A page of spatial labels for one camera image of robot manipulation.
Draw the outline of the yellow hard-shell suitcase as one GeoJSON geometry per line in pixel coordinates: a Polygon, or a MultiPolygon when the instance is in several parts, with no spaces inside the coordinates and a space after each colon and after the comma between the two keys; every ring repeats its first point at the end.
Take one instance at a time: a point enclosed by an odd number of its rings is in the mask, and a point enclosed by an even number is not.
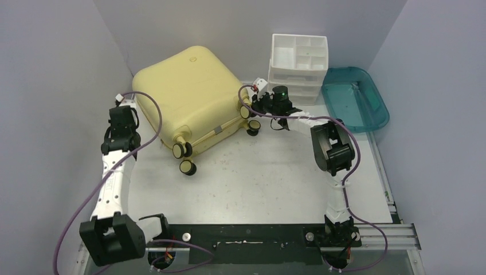
{"type": "Polygon", "coordinates": [[[139,109],[159,138],[181,160],[180,171],[194,175],[193,157],[240,128],[256,136],[261,124],[250,119],[243,103],[247,90],[224,63],[204,46],[192,46],[140,70],[132,81],[139,109]]]}

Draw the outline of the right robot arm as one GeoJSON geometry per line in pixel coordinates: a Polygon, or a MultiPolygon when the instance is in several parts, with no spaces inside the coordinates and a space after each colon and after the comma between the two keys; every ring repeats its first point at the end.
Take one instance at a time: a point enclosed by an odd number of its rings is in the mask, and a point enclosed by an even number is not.
{"type": "Polygon", "coordinates": [[[311,138],[315,162],[325,172],[330,185],[324,215],[322,245],[349,249],[360,246],[359,230],[348,210],[340,171],[349,171],[355,150],[349,134],[339,120],[319,119],[293,106],[286,86],[276,86],[272,93],[262,92],[256,84],[250,86],[251,114],[262,115],[276,121],[282,129],[302,133],[311,138]]]}

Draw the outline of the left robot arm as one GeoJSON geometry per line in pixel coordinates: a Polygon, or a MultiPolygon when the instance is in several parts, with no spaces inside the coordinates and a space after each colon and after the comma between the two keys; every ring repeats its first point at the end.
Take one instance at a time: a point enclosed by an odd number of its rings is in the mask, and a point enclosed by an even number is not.
{"type": "Polygon", "coordinates": [[[142,258],[146,245],[167,245],[171,230],[163,214],[133,220],[128,215],[131,174],[141,147],[138,114],[132,104],[109,110],[109,127],[101,145],[103,175],[95,208],[79,227],[80,237],[96,266],[142,258]]]}

